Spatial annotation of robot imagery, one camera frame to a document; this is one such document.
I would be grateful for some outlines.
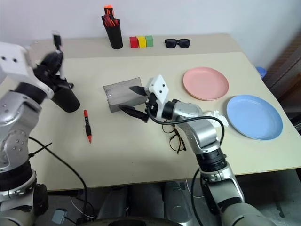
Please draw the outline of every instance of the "table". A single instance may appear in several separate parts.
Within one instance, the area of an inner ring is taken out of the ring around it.
[[[50,149],[74,167],[88,187],[191,178],[198,165],[187,139],[183,136],[188,150],[177,155],[169,147],[170,135],[160,125],[151,120],[146,124],[121,111],[111,113],[103,90],[104,85],[135,77],[140,77],[145,85],[150,77],[162,74],[170,99],[198,104],[205,112],[219,110],[226,115],[227,102],[241,94],[263,98],[278,110],[284,128],[275,140],[253,140],[232,126],[225,129],[221,148],[236,175],[301,166],[299,134],[229,35],[185,36],[191,39],[189,49],[166,49],[165,38],[155,36],[154,47],[145,49],[130,49],[128,39],[124,39],[121,50],[111,49],[106,38],[63,40],[64,72],[68,81],[75,84],[74,93],[81,105],[76,112],[66,113],[45,100],[31,136],[44,144],[53,142]],[[39,41],[32,45],[30,54],[33,60],[38,60],[50,50],[53,50],[51,40]],[[212,67],[223,73],[230,84],[227,95],[215,101],[190,96],[183,88],[182,77],[188,69],[197,66]],[[14,83],[6,79],[0,95],[13,87]],[[84,130],[84,109],[89,112],[92,144]],[[29,141],[31,151],[38,148]],[[46,151],[36,155],[31,163],[38,182],[46,184],[49,190],[82,188],[78,178]]]

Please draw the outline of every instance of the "red marker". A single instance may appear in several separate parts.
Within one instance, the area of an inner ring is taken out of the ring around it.
[[[86,123],[86,135],[88,136],[88,140],[91,143],[92,133],[91,133],[91,127],[90,127],[90,124],[89,124],[89,118],[88,118],[87,110],[84,110],[84,116],[85,116],[85,123]]]

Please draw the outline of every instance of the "blue plate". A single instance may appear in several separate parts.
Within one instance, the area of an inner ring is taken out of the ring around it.
[[[251,95],[233,97],[227,104],[230,123],[246,137],[272,140],[283,129],[277,110],[265,100]]]

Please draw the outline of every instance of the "black cable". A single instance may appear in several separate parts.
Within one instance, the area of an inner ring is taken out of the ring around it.
[[[44,149],[45,149],[45,148],[42,147],[42,148],[40,148],[39,150],[37,150],[37,151],[35,151],[35,152],[29,153],[29,154],[28,154],[29,158],[34,157],[37,153],[39,153],[40,151],[42,151],[42,150],[44,150]]]
[[[225,134],[225,127],[222,123],[221,120],[219,120],[218,118],[212,117],[212,116],[199,116],[199,117],[195,117],[195,118],[189,118],[189,119],[185,119],[185,120],[180,120],[180,121],[159,121],[155,118],[155,116],[152,115],[151,113],[151,108],[148,107],[147,108],[147,113],[150,116],[150,118],[155,122],[158,123],[160,125],[176,125],[176,124],[181,124],[181,123],[186,123],[186,122],[190,122],[190,121],[195,121],[195,120],[200,120],[200,119],[212,119],[217,121],[222,128],[222,135],[221,135],[221,140],[220,140],[220,144],[222,144],[222,141],[224,139],[224,134]]]
[[[71,221],[72,223],[76,224],[75,221],[71,220],[70,218],[68,217],[64,217],[65,219],[67,219],[68,221]]]
[[[202,224],[201,219],[200,219],[199,216],[198,216],[198,213],[197,213],[197,210],[196,210],[196,206],[195,206],[195,204],[194,204],[194,198],[193,198],[193,187],[194,187],[194,182],[195,182],[195,180],[196,180],[196,177],[197,177],[197,174],[198,174],[198,173],[199,173],[199,169],[198,169],[198,170],[196,171],[196,173],[194,174],[193,179],[192,179],[192,182],[191,182],[190,199],[191,199],[192,210],[193,210],[193,212],[194,212],[194,215],[196,216],[196,219],[197,219],[199,225],[200,225],[200,226],[204,226],[204,225]]]
[[[59,161],[61,161],[65,166],[67,166],[82,182],[83,186],[84,186],[84,190],[85,190],[85,201],[84,201],[84,207],[83,207],[83,213],[82,213],[82,217],[85,218],[85,214],[86,214],[86,207],[87,207],[87,200],[88,200],[88,192],[87,192],[87,186],[85,181],[83,180],[83,178],[79,175],[79,173],[72,167],[70,166],[68,163],[66,163],[63,159],[61,159],[60,157],[58,157],[56,154],[54,154],[52,151],[50,151],[47,147],[45,147],[40,141],[36,140],[33,137],[28,137],[30,140],[35,141],[36,143],[38,143],[39,145],[41,145],[43,148],[45,148],[50,154],[52,154],[54,157],[56,157]]]
[[[77,200],[80,200],[80,201],[82,201],[82,202],[84,202],[85,200],[83,200],[83,199],[81,199],[81,198],[78,198],[78,197],[75,197]],[[87,204],[89,204],[90,206],[91,206],[91,208],[92,208],[92,216],[93,217],[96,217],[96,215],[95,215],[95,209],[94,209],[94,207],[93,207],[93,205],[91,204],[91,203],[89,203],[88,201],[87,201]]]

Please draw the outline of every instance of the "pen holder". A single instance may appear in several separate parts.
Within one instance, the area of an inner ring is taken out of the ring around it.
[[[118,26],[115,27],[107,27],[104,26],[105,30],[107,31],[111,46],[113,49],[120,49],[122,48],[122,37],[121,37],[121,30],[120,30],[120,23]]]

